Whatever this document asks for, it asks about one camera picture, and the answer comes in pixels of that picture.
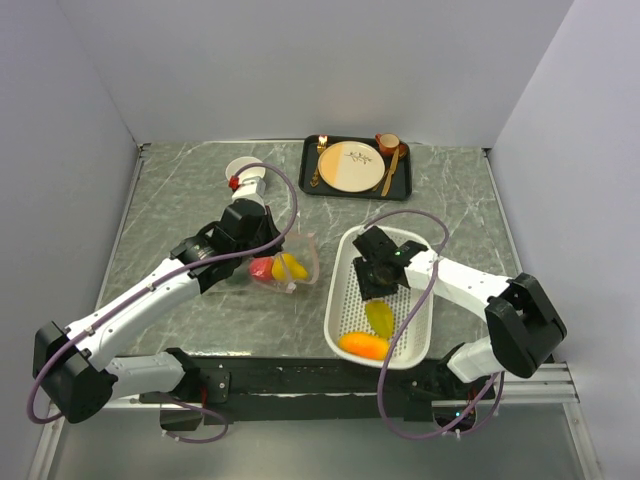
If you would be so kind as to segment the yellow-green mango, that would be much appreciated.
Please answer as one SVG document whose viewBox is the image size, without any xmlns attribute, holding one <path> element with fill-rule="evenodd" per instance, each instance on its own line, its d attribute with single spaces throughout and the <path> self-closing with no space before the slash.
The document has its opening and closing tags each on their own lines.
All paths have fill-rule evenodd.
<svg viewBox="0 0 640 480">
<path fill-rule="evenodd" d="M 382 300 L 371 300 L 365 304 L 365 315 L 374 333 L 390 339 L 395 329 L 395 317 L 391 307 Z"/>
</svg>

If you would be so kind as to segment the red strawberry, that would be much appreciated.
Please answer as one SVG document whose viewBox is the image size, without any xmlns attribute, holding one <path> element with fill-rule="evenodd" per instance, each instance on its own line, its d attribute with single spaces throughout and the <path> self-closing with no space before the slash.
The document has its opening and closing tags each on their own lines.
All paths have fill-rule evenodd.
<svg viewBox="0 0 640 480">
<path fill-rule="evenodd" d="M 272 257 L 254 258 L 249 264 L 250 275 L 262 282 L 270 282 L 274 279 L 272 274 L 274 259 Z"/>
</svg>

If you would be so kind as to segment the yellow bell pepper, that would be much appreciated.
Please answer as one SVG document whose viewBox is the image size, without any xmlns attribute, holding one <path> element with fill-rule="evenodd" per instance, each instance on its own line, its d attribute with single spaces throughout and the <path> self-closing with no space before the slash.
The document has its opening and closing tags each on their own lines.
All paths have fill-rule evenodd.
<svg viewBox="0 0 640 480">
<path fill-rule="evenodd" d="M 274 257 L 272 274 L 274 280 L 281 283 L 293 280 L 306 281 L 309 276 L 306 268 L 292 254 L 287 252 Z"/>
</svg>

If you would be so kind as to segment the clear zip top bag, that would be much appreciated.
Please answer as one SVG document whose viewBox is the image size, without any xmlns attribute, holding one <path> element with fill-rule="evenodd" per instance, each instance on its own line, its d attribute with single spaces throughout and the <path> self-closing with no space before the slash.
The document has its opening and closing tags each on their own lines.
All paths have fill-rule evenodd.
<svg viewBox="0 0 640 480">
<path fill-rule="evenodd" d="M 249 291 L 263 288 L 277 293 L 293 293 L 298 287 L 313 285 L 320 273 L 315 235 L 289 233 L 283 250 L 273 256 L 250 258 L 234 274 L 215 287 L 216 291 Z"/>
</svg>

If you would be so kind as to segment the orange mango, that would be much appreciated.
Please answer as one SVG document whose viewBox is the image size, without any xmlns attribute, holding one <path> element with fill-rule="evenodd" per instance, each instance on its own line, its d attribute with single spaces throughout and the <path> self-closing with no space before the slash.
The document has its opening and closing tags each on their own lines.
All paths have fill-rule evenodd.
<svg viewBox="0 0 640 480">
<path fill-rule="evenodd" d="M 389 341 L 366 332 L 350 332 L 338 342 L 341 350 L 370 360 L 384 360 L 389 351 Z"/>
</svg>

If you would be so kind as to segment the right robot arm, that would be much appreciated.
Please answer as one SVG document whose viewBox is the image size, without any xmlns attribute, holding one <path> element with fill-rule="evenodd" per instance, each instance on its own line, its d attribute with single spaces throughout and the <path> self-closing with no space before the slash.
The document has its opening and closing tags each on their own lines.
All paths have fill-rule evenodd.
<svg viewBox="0 0 640 480">
<path fill-rule="evenodd" d="M 460 398 L 481 377 L 509 372 L 529 378 L 567 336 L 559 313 L 539 281 L 485 273 L 439 256 L 423 242 L 396 244 L 372 226 L 353 245 L 361 297 L 393 295 L 399 287 L 431 293 L 483 320 L 488 335 L 454 347 L 437 375 L 439 390 Z"/>
</svg>

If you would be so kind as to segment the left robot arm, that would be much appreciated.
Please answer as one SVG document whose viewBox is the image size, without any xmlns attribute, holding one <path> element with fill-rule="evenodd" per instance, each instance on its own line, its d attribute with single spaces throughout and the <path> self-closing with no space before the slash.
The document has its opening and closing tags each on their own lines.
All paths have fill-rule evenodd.
<svg viewBox="0 0 640 480">
<path fill-rule="evenodd" d="M 271 211 L 240 199 L 222 217 L 182 240 L 146 278 L 101 309 L 66 327 L 50 322 L 35 336 L 33 376 L 61 417 L 80 423 L 119 397 L 166 393 L 184 402 L 206 384 L 179 348 L 121 358 L 123 346 L 175 307 L 229 278 L 249 257 L 281 251 L 286 233 Z"/>
</svg>

